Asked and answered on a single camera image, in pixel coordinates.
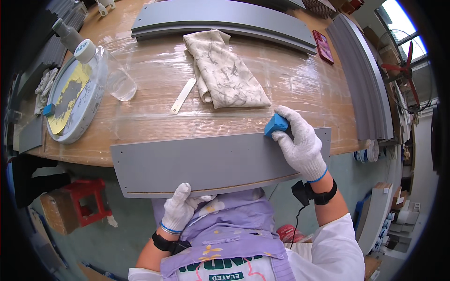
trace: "white shirt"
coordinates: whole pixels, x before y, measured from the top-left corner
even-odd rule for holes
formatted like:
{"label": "white shirt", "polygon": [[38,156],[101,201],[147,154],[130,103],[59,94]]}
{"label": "white shirt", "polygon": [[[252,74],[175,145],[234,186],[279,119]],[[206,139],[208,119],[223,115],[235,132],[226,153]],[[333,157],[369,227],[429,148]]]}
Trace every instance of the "white shirt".
{"label": "white shirt", "polygon": [[[313,237],[312,262],[296,252],[286,249],[288,260],[297,281],[302,280],[364,280],[364,256],[355,240],[355,231],[350,214],[320,227]],[[256,256],[256,259],[240,262],[239,258],[231,268],[207,269],[202,265],[198,271],[176,271],[179,281],[266,281],[275,280],[270,258]],[[159,272],[143,268],[130,268],[129,281],[161,281]]]}

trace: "wooden table surface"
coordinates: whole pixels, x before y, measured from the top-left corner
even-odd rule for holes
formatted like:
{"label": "wooden table surface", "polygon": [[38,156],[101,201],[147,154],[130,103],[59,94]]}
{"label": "wooden table surface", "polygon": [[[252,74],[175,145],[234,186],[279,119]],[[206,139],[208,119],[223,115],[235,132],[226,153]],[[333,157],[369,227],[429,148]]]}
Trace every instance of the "wooden table surface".
{"label": "wooden table surface", "polygon": [[[333,65],[319,55],[232,35],[230,50],[242,58],[262,85],[272,107],[214,109],[212,103],[200,100],[195,86],[178,115],[169,116],[187,80],[195,77],[192,57],[181,36],[141,42],[131,38],[131,26],[147,2],[118,1],[104,18],[94,6],[80,30],[81,36],[105,47],[122,63],[137,83],[135,96],[121,102],[105,93],[89,128],[70,145],[54,141],[44,125],[43,146],[29,153],[65,162],[113,166],[109,151],[112,144],[262,132],[278,105],[297,110],[313,127],[331,127],[331,155],[367,146],[367,142],[356,139],[350,92],[330,40]],[[304,10],[290,14],[311,31],[315,29],[327,36],[325,28],[331,19],[324,20]],[[71,55],[67,52],[65,61]],[[27,116],[32,116],[33,107],[34,99],[22,103],[23,116],[16,125],[17,131],[27,123]]]}

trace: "white cotton glove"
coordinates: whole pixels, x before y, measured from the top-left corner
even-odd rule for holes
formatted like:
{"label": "white cotton glove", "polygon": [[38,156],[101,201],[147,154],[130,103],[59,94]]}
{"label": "white cotton glove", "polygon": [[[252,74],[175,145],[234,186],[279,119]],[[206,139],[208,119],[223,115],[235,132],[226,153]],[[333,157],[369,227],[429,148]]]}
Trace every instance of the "white cotton glove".
{"label": "white cotton glove", "polygon": [[191,186],[189,183],[182,183],[178,186],[171,199],[164,203],[164,217],[161,221],[161,227],[168,230],[169,233],[179,234],[191,220],[194,211],[199,203],[209,202],[216,195],[204,195],[200,197],[190,197]]}
{"label": "white cotton glove", "polygon": [[322,142],[315,135],[313,127],[289,107],[280,105],[275,112],[289,121],[294,136],[292,141],[283,131],[272,133],[272,138],[280,145],[288,164],[309,182],[323,177],[327,165],[320,153]]}

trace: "metal ruler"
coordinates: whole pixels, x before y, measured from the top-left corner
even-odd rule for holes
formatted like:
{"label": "metal ruler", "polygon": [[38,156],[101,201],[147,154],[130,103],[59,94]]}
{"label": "metal ruler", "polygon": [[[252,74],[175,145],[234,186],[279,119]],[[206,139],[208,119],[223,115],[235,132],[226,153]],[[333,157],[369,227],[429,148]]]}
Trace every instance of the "metal ruler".
{"label": "metal ruler", "polygon": [[178,114],[178,111],[180,111],[181,106],[185,102],[185,99],[188,97],[189,93],[192,90],[192,87],[194,87],[195,78],[191,78],[188,80],[186,85],[184,85],[184,88],[181,90],[180,95],[176,98],[176,101],[174,102],[172,108],[170,109],[169,115],[175,115]]}

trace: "red stool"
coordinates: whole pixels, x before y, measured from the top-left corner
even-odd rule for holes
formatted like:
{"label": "red stool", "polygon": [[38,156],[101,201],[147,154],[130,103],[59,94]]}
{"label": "red stool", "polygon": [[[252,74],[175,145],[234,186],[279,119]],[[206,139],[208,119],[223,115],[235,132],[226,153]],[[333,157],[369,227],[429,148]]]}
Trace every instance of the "red stool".
{"label": "red stool", "polygon": [[[105,188],[105,182],[101,178],[96,180],[77,180],[63,188],[70,193],[80,227],[84,227],[113,214],[110,210],[105,210],[103,206],[100,192]],[[91,215],[92,211],[87,206],[80,205],[80,199],[89,195],[95,195],[95,202],[99,210],[98,213],[93,215]]]}

